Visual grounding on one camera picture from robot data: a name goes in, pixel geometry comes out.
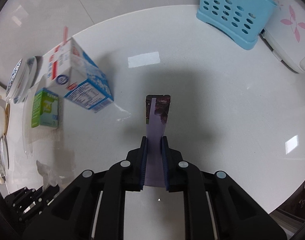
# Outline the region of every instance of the blue and white milk carton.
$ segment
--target blue and white milk carton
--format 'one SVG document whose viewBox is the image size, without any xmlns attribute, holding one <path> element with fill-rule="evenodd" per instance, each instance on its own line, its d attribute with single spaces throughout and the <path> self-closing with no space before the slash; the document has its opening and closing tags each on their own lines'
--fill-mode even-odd
<svg viewBox="0 0 305 240">
<path fill-rule="evenodd" d="M 106 75 L 73 38 L 44 60 L 49 62 L 46 87 L 50 91 L 94 112 L 113 102 Z"/>
</svg>

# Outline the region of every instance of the juice box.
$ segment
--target juice box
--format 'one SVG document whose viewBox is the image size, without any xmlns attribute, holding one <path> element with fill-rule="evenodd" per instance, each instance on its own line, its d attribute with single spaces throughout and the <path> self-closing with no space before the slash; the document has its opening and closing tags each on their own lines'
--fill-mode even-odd
<svg viewBox="0 0 305 240">
<path fill-rule="evenodd" d="M 31 127 L 58 128 L 58 95 L 42 88 L 35 94 Z"/>
</svg>

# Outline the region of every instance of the bowl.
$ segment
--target bowl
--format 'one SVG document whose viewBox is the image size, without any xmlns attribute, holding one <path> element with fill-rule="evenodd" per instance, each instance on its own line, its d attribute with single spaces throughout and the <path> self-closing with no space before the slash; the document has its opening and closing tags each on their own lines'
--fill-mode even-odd
<svg viewBox="0 0 305 240">
<path fill-rule="evenodd" d="M 30 69 L 27 66 L 27 64 L 25 64 L 24 70 L 22 72 L 22 76 L 21 76 L 20 81 L 19 81 L 19 83 L 17 85 L 17 88 L 16 88 L 16 93 L 13 96 L 15 104 L 18 102 L 19 97 L 21 96 L 23 90 L 27 86 L 27 82 L 28 82 L 28 79 L 29 79 L 29 72 L 30 72 Z"/>
<path fill-rule="evenodd" d="M 26 85 L 23 86 L 23 90 L 20 93 L 20 95 L 16 98 L 14 98 L 14 103 L 20 103 L 22 102 L 25 97 L 27 96 L 28 89 L 32 87 L 33 81 L 35 80 L 36 72 L 37 72 L 37 59 L 36 57 L 31 57 L 27 60 L 27 70 L 29 71 L 29 74 L 27 75 L 27 82 Z"/>
<path fill-rule="evenodd" d="M 4 135 L 6 131 L 6 112 L 0 106 L 0 138 Z"/>
<path fill-rule="evenodd" d="M 9 169 L 9 159 L 8 159 L 7 144 L 4 138 L 0 139 L 0 160 L 4 172 L 6 173 L 6 170 Z"/>
<path fill-rule="evenodd" d="M 13 72 L 11 73 L 7 88 L 6 88 L 6 97 L 12 98 L 16 92 L 16 87 L 19 83 L 19 79 L 22 76 L 23 67 L 22 65 L 22 59 L 19 60 L 17 65 L 15 66 Z"/>
</svg>

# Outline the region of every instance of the basket hole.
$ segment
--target basket hole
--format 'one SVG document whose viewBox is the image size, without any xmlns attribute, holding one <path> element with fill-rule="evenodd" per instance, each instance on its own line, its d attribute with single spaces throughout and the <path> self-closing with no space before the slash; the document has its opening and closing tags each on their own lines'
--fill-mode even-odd
<svg viewBox="0 0 305 240">
<path fill-rule="evenodd" d="M 255 19 L 255 18 L 256 18 L 256 16 L 253 15 L 252 13 L 248 13 L 248 14 L 249 14 L 249 16 L 250 16 L 252 19 Z"/>
<path fill-rule="evenodd" d="M 237 6 L 237 8 L 238 8 L 238 10 L 240 10 L 242 12 L 244 11 L 244 9 L 241 6 L 239 6 L 239 5 Z"/>
</svg>

